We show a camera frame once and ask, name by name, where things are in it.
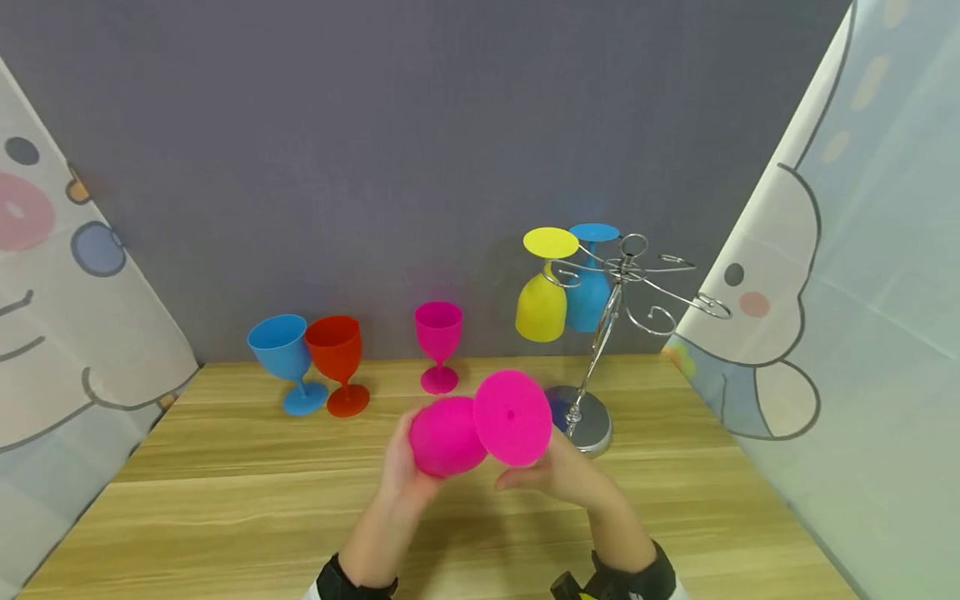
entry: pink cheek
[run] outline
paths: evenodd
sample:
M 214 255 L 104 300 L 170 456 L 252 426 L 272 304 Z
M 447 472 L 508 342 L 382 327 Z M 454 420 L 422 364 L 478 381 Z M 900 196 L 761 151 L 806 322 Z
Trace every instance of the pink cheek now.
M 54 208 L 46 194 L 27 180 L 0 173 L 0 250 L 28 250 L 53 229 Z
M 748 317 L 766 317 L 770 312 L 770 301 L 759 292 L 747 292 L 740 297 L 740 310 Z

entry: plastic wine glass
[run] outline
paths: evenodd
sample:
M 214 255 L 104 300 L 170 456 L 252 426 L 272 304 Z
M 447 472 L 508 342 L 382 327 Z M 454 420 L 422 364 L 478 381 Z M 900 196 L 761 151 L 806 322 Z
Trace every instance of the plastic wine glass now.
M 553 342 L 564 333 L 566 294 L 556 279 L 550 260 L 567 258 L 580 248 L 577 236 L 560 228 L 536 228 L 523 236 L 523 247 L 544 260 L 541 273 L 533 276 L 516 299 L 516 331 L 531 342 Z
M 477 467 L 492 454 L 505 465 L 528 467 L 550 443 L 550 406 L 528 375 L 496 372 L 476 398 L 445 397 L 421 410 L 410 424 L 417 468 L 446 478 Z
M 595 253 L 599 242 L 609 242 L 620 236 L 620 230 L 603 223 L 582 223 L 570 228 L 577 239 L 587 242 L 590 254 Z M 587 255 L 584 266 L 597 268 L 593 256 Z M 592 333 L 600 323 L 603 309 L 610 296 L 607 276 L 597 271 L 580 270 L 580 285 L 566 288 L 566 326 L 574 331 Z
M 283 410 L 294 416 L 309 415 L 326 401 L 323 383 L 303 383 L 310 368 L 310 354 L 303 341 L 305 331 L 303 317 L 278 315 L 261 322 L 247 335 L 247 346 L 264 369 L 274 377 L 297 384 L 283 399 Z
M 464 313 L 451 302 L 428 302 L 414 312 L 417 324 L 417 341 L 420 349 L 430 357 L 436 367 L 431 367 L 420 376 L 420 385 L 428 394 L 449 394 L 457 387 L 460 377 L 444 361 L 450 358 L 460 343 Z
M 306 345 L 317 371 L 340 383 L 326 410 L 334 417 L 353 417 L 367 408 L 370 390 L 349 380 L 360 366 L 363 341 L 360 323 L 347 315 L 324 317 L 306 329 Z

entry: yellow wine glass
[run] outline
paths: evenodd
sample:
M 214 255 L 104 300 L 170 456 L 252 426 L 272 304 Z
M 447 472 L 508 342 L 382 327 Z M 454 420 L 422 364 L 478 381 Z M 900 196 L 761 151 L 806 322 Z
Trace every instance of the yellow wine glass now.
M 557 280 L 549 261 L 576 253 L 580 242 L 565 229 L 536 228 L 523 236 L 523 246 L 544 259 L 544 263 L 543 270 L 520 290 L 516 301 L 516 331 L 532 342 L 553 342 L 564 333 L 566 293 L 547 278 Z

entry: chrome base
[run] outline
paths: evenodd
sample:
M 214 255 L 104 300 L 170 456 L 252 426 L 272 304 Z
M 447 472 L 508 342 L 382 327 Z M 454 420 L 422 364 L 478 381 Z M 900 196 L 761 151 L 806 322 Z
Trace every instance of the chrome base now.
M 547 400 L 554 411 L 554 422 L 562 431 L 566 431 L 565 422 L 557 422 L 560 415 L 566 415 L 567 409 L 577 399 L 577 388 L 569 385 L 557 386 L 546 390 Z M 595 458 L 607 451 L 613 439 L 613 421 L 610 412 L 597 396 L 590 392 L 580 400 L 580 422 L 573 428 L 570 440 L 580 451 Z

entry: pink glass base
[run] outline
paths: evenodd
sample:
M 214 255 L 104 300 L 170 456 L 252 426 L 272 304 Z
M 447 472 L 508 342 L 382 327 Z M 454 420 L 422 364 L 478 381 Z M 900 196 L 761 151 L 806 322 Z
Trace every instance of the pink glass base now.
M 449 394 L 457 387 L 460 377 L 450 367 L 433 367 L 420 376 L 420 385 L 428 394 Z

